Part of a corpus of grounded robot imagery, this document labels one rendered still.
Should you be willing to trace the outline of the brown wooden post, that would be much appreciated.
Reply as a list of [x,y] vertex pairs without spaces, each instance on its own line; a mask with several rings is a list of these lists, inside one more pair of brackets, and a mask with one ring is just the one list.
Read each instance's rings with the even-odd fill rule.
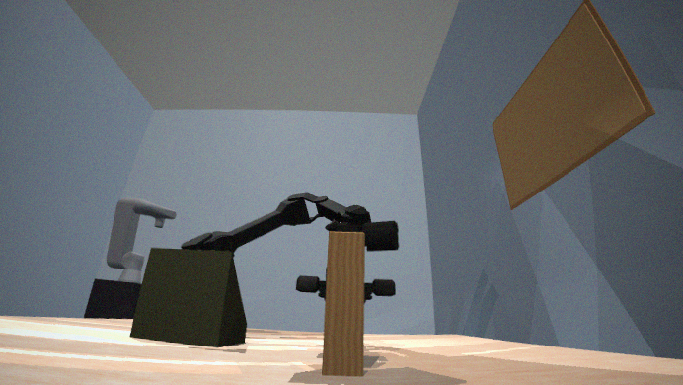
[[329,232],[322,376],[364,376],[365,234]]

